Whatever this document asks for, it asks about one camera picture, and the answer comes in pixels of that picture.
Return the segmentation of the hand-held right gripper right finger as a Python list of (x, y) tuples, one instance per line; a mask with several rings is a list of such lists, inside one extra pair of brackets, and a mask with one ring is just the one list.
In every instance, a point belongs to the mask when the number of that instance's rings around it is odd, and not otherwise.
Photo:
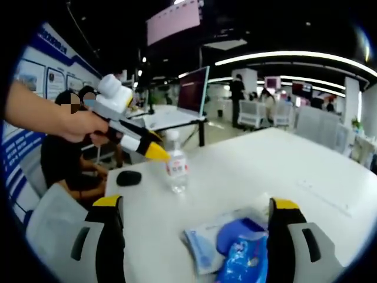
[(270, 198), (267, 282), (335, 282), (344, 267), (335, 244), (291, 200)]

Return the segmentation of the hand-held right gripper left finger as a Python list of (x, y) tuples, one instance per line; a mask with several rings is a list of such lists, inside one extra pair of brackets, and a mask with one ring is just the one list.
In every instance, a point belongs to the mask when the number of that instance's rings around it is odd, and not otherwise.
[(103, 197), (85, 219), (62, 223), (58, 232), (60, 282), (125, 282), (123, 198)]

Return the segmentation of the person's left hand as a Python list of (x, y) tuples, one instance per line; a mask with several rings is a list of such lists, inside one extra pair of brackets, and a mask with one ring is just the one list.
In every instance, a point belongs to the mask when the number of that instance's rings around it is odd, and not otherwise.
[(63, 119), (59, 135), (69, 142), (78, 143), (88, 136), (99, 147), (109, 142), (105, 136), (108, 123), (90, 111), (67, 114)]

